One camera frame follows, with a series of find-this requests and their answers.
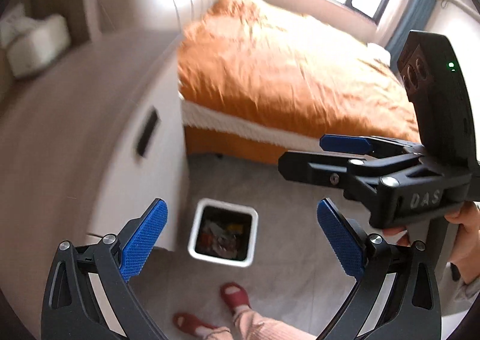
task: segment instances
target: cabinet handle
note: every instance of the cabinet handle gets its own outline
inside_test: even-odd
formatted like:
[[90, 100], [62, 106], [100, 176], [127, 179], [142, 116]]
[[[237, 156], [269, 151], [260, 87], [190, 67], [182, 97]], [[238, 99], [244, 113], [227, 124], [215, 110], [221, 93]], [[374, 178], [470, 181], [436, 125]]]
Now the cabinet handle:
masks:
[[137, 142], [136, 151], [139, 156], [145, 157], [145, 154], [148, 148], [148, 143], [152, 138], [152, 134], [155, 131], [155, 128], [159, 120], [160, 118], [158, 117], [157, 109], [152, 108], [148, 116], [148, 119], [145, 123], [145, 126], [143, 127], [142, 134], [140, 135]]

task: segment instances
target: blue gripper pad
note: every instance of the blue gripper pad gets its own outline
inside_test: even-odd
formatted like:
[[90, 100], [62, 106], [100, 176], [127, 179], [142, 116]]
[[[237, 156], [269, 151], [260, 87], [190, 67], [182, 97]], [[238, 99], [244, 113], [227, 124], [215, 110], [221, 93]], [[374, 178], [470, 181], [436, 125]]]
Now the blue gripper pad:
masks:
[[334, 136], [325, 134], [320, 139], [320, 147], [326, 152], [351, 153], [368, 155], [372, 150], [370, 142], [365, 137]]
[[167, 204], [159, 200], [122, 251], [120, 273], [126, 282], [140, 274], [168, 217]]
[[344, 226], [343, 222], [346, 220], [342, 221], [340, 217], [343, 216], [329, 200], [324, 199], [318, 203], [318, 224], [337, 255], [338, 261], [347, 275], [360, 280], [365, 270], [363, 250]]

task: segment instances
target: bed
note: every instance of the bed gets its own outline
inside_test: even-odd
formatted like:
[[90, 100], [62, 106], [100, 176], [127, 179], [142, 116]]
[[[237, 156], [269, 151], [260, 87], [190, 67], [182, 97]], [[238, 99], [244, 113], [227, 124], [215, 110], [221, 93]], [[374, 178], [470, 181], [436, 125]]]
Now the bed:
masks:
[[325, 133], [419, 141], [403, 86], [350, 35], [262, 0], [97, 0], [102, 32], [183, 30], [187, 152], [276, 163]]

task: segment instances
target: trash can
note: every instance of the trash can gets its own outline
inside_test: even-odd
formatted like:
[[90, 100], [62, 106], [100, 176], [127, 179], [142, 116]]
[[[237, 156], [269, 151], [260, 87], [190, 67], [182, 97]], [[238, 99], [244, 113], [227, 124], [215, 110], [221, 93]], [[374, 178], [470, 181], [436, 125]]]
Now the trash can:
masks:
[[204, 198], [198, 202], [188, 252], [198, 260], [248, 267], [254, 260], [258, 214], [254, 208]]

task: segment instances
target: pink pants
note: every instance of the pink pants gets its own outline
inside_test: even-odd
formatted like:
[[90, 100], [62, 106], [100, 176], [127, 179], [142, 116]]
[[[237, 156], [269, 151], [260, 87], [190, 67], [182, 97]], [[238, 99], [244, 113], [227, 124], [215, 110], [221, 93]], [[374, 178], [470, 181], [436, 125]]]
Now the pink pants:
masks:
[[[234, 321], [243, 340], [315, 340], [316, 336], [291, 327], [284, 322], [264, 318], [253, 310], [240, 313]], [[230, 329], [221, 327], [205, 340], [233, 340]]]

